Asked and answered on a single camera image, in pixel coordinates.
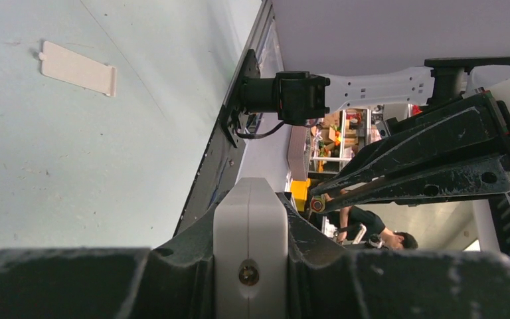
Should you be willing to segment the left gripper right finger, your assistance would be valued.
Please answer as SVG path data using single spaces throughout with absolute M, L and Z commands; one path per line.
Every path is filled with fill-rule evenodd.
M 290 198 L 290 318 L 510 318 L 510 258 L 495 253 L 346 249 Z

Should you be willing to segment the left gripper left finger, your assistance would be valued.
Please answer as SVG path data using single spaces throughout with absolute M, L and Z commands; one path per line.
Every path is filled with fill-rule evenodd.
M 214 211 L 155 249 L 1 249 L 0 318 L 213 318 Z

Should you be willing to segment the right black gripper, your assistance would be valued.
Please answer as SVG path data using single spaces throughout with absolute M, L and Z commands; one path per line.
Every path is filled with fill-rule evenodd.
M 356 185 L 323 213 L 373 203 L 421 205 L 504 194 L 510 204 L 510 66 L 483 68 L 483 94 L 402 121 L 405 129 L 365 146 L 321 195 Z

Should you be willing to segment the white remote control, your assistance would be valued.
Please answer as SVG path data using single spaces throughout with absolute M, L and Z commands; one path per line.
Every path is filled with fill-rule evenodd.
M 242 178 L 213 219 L 216 318 L 287 318 L 288 218 L 269 183 Z

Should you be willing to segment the white battery cover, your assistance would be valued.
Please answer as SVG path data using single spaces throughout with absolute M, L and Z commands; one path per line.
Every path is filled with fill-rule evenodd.
M 38 54 L 41 74 L 109 97 L 116 95 L 117 69 L 50 41 Z

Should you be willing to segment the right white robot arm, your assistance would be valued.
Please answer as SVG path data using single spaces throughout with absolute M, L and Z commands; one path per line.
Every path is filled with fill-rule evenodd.
M 262 78 L 250 67 L 232 113 L 274 113 L 281 125 L 310 126 L 329 112 L 387 104 L 413 104 L 420 112 L 382 121 L 378 141 L 314 187 L 316 213 L 499 194 L 510 204 L 510 56 L 429 58 L 368 76 L 283 71 Z

